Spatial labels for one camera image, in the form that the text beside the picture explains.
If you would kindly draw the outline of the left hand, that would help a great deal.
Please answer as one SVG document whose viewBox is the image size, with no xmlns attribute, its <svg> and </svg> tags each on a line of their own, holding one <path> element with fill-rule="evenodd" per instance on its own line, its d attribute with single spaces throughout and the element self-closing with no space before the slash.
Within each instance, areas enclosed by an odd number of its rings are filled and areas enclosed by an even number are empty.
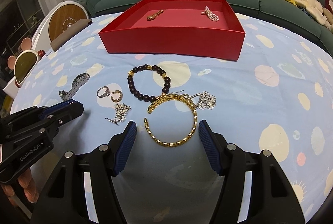
<svg viewBox="0 0 333 224">
<path fill-rule="evenodd" d="M 17 180 L 19 186 L 22 187 L 22 189 L 24 190 L 24 194 L 28 201 L 30 203 L 35 203 L 39 198 L 39 193 L 36 188 L 36 183 L 32 177 L 31 169 L 28 169 L 24 173 L 22 173 Z M 17 203 L 13 200 L 13 196 L 15 196 L 15 191 L 13 190 L 13 188 L 5 184 L 1 184 L 1 187 L 6 196 L 8 197 L 10 203 L 14 207 L 17 207 Z"/>
</svg>

